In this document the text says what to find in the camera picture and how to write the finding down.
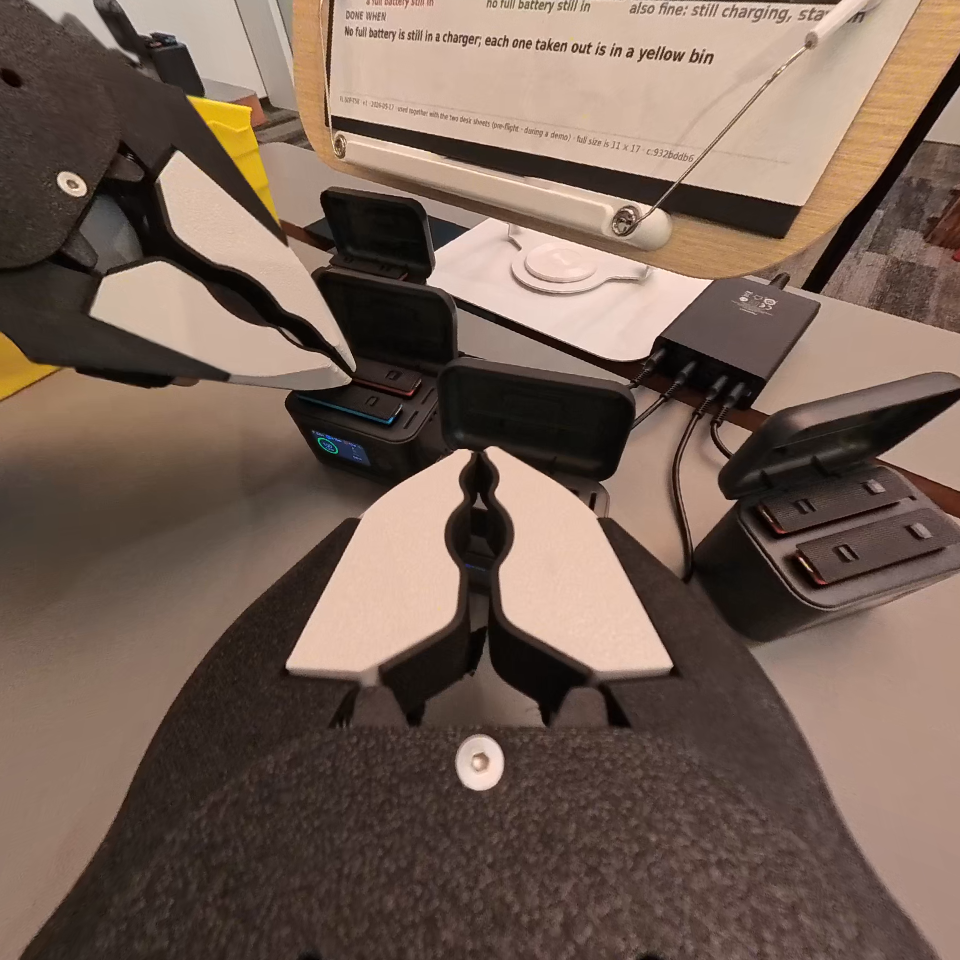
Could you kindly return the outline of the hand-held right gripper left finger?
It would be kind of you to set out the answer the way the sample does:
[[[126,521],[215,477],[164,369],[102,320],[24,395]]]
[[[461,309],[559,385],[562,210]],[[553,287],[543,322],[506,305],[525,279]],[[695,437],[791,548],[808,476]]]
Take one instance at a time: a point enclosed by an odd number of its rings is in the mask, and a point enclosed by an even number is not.
[[[393,487],[360,517],[285,668],[390,690],[414,714],[474,668],[463,558],[475,453],[457,450]]]

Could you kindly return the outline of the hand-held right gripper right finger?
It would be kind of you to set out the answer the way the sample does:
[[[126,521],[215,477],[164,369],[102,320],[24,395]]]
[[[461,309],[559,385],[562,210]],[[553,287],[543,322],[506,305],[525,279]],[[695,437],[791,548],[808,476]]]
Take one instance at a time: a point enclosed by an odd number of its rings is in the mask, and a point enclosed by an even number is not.
[[[544,722],[571,690],[668,676],[671,655],[594,511],[499,447],[478,466],[497,676],[535,702]]]

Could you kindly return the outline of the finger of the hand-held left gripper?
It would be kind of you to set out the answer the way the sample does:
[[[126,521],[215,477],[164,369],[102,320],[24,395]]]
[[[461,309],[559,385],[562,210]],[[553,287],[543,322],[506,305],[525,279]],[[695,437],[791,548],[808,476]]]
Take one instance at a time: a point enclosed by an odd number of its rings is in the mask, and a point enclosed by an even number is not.
[[[108,273],[90,316],[226,374],[246,386],[318,391],[348,385],[351,375],[279,330],[236,317],[197,277],[163,259]]]
[[[261,316],[305,321],[329,356],[354,368],[354,355],[302,261],[192,159],[176,150],[157,179],[162,206],[174,238],[234,279],[253,283],[266,296]]]

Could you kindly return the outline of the yellow plastic bin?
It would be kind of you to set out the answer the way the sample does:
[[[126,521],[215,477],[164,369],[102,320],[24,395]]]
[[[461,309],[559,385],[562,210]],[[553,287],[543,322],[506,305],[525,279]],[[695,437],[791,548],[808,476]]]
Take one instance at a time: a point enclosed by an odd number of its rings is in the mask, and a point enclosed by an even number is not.
[[[188,97],[188,100],[210,127],[273,219],[280,222],[260,155],[256,130],[251,124],[250,108],[207,98]],[[54,374],[58,369],[57,366],[33,362],[8,336],[1,335],[2,400]]]

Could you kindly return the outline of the black battery charging case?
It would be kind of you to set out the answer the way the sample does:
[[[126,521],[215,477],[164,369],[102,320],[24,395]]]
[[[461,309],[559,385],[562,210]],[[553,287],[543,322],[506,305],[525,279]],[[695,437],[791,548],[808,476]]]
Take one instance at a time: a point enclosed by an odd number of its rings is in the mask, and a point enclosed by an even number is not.
[[[402,280],[338,268],[316,270],[313,279],[350,347],[366,358],[420,374],[403,412],[389,426],[285,399],[285,409],[318,462],[397,484],[435,462],[435,419],[440,371],[458,358],[457,309],[443,291]]]
[[[140,34],[146,62],[162,83],[182,90],[189,97],[205,98],[204,83],[185,43],[171,33]]]
[[[436,462],[497,447],[558,482],[599,519],[637,404],[613,380],[462,356],[437,379]]]
[[[798,544],[808,540],[917,509],[954,519],[881,456],[949,410],[958,396],[955,374],[914,375],[783,409],[744,441],[718,476],[721,494],[732,506],[693,554],[698,582],[734,630],[753,642],[771,642],[958,573],[959,543],[828,586],[812,582],[793,558]],[[877,470],[899,475],[914,498],[786,535],[772,533],[754,510],[775,494]]]
[[[331,268],[415,284],[429,279],[435,248],[417,200],[336,187],[319,200],[333,240]]]

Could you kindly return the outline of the black battery blue edge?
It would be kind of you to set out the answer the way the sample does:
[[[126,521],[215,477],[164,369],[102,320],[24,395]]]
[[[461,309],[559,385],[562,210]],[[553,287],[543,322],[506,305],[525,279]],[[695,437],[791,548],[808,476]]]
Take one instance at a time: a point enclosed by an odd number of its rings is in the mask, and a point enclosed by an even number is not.
[[[332,390],[297,391],[294,395],[302,402],[377,426],[392,426],[403,412],[399,397],[357,385]]]

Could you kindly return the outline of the black battery red edge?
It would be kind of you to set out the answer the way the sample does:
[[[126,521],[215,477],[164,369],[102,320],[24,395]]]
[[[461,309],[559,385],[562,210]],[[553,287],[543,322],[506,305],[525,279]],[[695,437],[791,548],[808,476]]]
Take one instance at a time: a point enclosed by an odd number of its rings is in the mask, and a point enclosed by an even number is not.
[[[798,567],[817,586],[832,586],[959,544],[958,524],[931,509],[911,510],[799,543]]]
[[[356,362],[353,382],[394,397],[411,399],[421,388],[423,378],[418,372],[402,366],[359,358]]]
[[[905,479],[886,469],[834,477],[766,496],[755,513],[777,536],[842,522],[915,497]]]

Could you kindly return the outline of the dark blue smartphone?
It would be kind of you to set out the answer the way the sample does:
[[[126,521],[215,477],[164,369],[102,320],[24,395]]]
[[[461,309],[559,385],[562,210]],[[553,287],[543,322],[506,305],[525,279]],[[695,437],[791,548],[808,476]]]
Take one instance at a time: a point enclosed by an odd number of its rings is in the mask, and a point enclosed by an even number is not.
[[[469,231],[467,226],[456,222],[450,222],[432,215],[427,217],[428,226],[433,242],[434,251],[438,251],[444,246],[448,246],[455,239]],[[310,243],[313,246],[330,252],[336,249],[330,224],[326,218],[311,222],[303,228],[308,240],[304,243]]]

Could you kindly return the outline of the white board ledge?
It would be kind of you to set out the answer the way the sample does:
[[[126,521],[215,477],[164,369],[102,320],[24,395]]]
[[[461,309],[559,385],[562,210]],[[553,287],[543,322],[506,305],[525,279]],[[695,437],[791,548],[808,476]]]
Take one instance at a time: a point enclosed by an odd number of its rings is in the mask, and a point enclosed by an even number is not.
[[[614,214],[624,205],[649,207],[638,201],[603,195],[554,181],[493,171],[428,150],[402,146],[357,134],[347,140],[346,162],[366,174],[429,188],[461,201],[510,211],[554,227],[625,243],[643,252],[665,247],[673,234],[666,211],[654,211],[637,231],[616,237]]]

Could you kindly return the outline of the black multiport charger hub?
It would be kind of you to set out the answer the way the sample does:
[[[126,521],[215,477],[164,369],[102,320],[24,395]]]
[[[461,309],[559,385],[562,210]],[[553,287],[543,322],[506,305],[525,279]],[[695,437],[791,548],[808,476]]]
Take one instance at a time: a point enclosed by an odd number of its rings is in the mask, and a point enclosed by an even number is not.
[[[743,386],[734,408],[748,409],[820,309],[760,280],[715,280],[655,338],[653,374],[673,381],[693,365],[685,387],[704,393],[725,377],[726,388]]]

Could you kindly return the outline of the instruction sheet on wooden stand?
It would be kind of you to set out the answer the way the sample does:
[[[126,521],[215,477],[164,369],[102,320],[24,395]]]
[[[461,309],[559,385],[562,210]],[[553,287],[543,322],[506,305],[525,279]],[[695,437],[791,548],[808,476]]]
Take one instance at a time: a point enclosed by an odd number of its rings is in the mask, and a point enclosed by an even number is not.
[[[453,198],[337,159],[330,146],[322,79],[321,2],[293,3],[293,71],[302,126],[317,157],[361,186],[391,187],[611,254],[698,279],[717,280],[774,266],[816,247],[834,232],[878,180],[958,57],[958,2],[919,2],[865,101],[783,238],[683,214],[669,243],[643,251],[625,243],[554,226],[497,207]]]

